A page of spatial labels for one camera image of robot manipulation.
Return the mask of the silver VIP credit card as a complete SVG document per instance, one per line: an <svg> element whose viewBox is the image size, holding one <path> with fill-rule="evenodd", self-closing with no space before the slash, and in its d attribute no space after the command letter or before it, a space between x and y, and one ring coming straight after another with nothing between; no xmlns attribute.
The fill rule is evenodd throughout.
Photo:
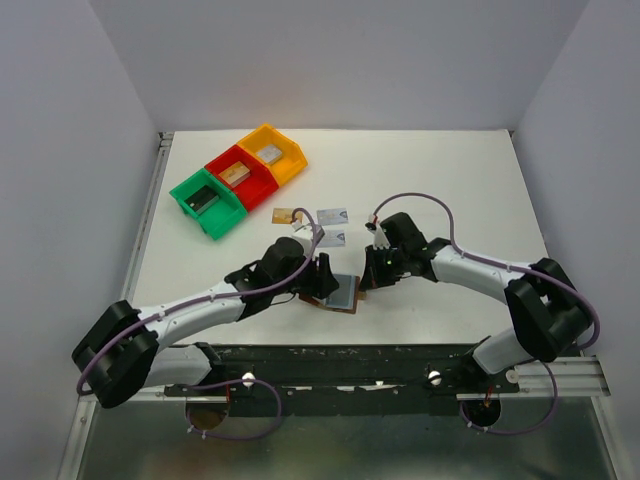
<svg viewBox="0 0 640 480"><path fill-rule="evenodd" d="M319 209L316 214L317 221L321 226L341 225L349 222L348 211L343 207Z"/></svg>

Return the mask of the green plastic bin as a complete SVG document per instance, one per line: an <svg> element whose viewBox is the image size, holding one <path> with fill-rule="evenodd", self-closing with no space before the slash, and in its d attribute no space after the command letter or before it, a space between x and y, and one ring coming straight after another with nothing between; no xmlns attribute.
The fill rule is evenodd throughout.
<svg viewBox="0 0 640 480"><path fill-rule="evenodd" d="M248 215L239 198L204 168L174 187L170 195L213 240L224 237Z"/></svg>

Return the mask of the gold credit card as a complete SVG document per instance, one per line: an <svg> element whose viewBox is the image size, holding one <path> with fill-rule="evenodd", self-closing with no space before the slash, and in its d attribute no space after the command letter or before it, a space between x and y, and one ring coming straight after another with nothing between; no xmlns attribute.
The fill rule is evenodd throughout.
<svg viewBox="0 0 640 480"><path fill-rule="evenodd" d="M272 212L273 224L292 224L295 222L302 223L304 221L304 214L301 211L294 211L293 208L274 208Z"/></svg>

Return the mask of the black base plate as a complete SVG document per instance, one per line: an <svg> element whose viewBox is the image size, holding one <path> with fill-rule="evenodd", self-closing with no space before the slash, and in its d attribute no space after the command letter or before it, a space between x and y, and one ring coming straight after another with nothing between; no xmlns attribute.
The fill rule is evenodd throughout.
<svg viewBox="0 0 640 480"><path fill-rule="evenodd" d="M470 365L470 345L196 345L208 372L181 375L164 392L190 402L229 400L230 415L263 417L282 398L296 416L449 416L461 399L551 394L539 363L503 368L493 376Z"/></svg>

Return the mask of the yellow plastic bin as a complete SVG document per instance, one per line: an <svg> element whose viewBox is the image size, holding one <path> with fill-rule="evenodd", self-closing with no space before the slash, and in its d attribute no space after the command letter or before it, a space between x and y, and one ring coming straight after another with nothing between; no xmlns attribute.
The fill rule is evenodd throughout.
<svg viewBox="0 0 640 480"><path fill-rule="evenodd" d="M269 124L261 125L237 144L263 164L279 186L289 183L308 166L300 146Z"/></svg>

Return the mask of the red plastic bin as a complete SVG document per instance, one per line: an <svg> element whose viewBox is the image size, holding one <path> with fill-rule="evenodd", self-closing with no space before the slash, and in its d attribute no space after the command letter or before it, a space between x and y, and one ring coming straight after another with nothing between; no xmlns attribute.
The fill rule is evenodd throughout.
<svg viewBox="0 0 640 480"><path fill-rule="evenodd" d="M220 173L234 164L244 164L251 175L237 187L231 188L220 177ZM238 145L233 145L211 160L205 165L205 169L228 187L248 212L255 210L279 189L269 170Z"/></svg>

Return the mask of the dark metal block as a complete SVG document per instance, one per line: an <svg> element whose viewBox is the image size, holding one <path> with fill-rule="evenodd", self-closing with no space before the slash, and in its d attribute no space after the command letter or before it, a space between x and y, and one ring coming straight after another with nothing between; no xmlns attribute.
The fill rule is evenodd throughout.
<svg viewBox="0 0 640 480"><path fill-rule="evenodd" d="M219 201L216 190L209 185L204 185L185 200L188 207L195 215L201 215L204 211Z"/></svg>

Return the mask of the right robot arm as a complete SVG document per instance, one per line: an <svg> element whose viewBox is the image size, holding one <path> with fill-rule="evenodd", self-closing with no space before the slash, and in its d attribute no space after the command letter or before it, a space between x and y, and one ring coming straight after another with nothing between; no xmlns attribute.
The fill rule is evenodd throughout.
<svg viewBox="0 0 640 480"><path fill-rule="evenodd" d="M494 376L530 361L551 362L595 326L595 314L554 260L509 266L464 253L451 239L427 240L404 212L383 221L371 216L366 228L374 242L365 248L362 291L420 277L470 289L507 307L512 326L466 354L463 370L471 376Z"/></svg>

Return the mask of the brown leather card holder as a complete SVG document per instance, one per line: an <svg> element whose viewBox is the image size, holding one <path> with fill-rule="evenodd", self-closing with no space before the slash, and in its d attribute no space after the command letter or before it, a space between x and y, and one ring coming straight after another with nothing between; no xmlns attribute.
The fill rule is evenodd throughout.
<svg viewBox="0 0 640 480"><path fill-rule="evenodd" d="M299 299L316 308L337 313L355 314L358 301L364 299L366 294L359 291L360 277L347 274L335 274L338 281L338 289L327 298L318 299L310 295L300 294Z"/></svg>

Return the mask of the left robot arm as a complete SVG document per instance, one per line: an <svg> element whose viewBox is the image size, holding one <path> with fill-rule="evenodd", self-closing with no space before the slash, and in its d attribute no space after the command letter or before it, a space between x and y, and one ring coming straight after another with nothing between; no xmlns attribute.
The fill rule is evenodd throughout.
<svg viewBox="0 0 640 480"><path fill-rule="evenodd" d="M201 293L144 308L117 301L71 354L80 371L76 391L95 395L104 408L119 406L143 387L156 356L178 341L254 316L281 294L324 300L338 287L328 254L305 252L299 241L280 237L262 258Z"/></svg>

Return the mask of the gold metal block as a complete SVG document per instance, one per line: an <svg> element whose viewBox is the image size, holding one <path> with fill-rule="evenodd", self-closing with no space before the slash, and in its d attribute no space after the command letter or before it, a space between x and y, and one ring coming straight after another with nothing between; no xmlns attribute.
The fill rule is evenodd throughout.
<svg viewBox="0 0 640 480"><path fill-rule="evenodd" d="M251 175L244 164L234 164L220 173L220 177L231 187L235 188Z"/></svg>

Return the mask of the silver metal block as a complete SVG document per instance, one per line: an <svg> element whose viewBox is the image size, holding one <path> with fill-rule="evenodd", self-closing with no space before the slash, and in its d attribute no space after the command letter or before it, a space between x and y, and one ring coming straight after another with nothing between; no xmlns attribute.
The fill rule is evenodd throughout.
<svg viewBox="0 0 640 480"><path fill-rule="evenodd" d="M257 150L256 156L265 164L273 165L284 157L284 153L277 145L268 144Z"/></svg>

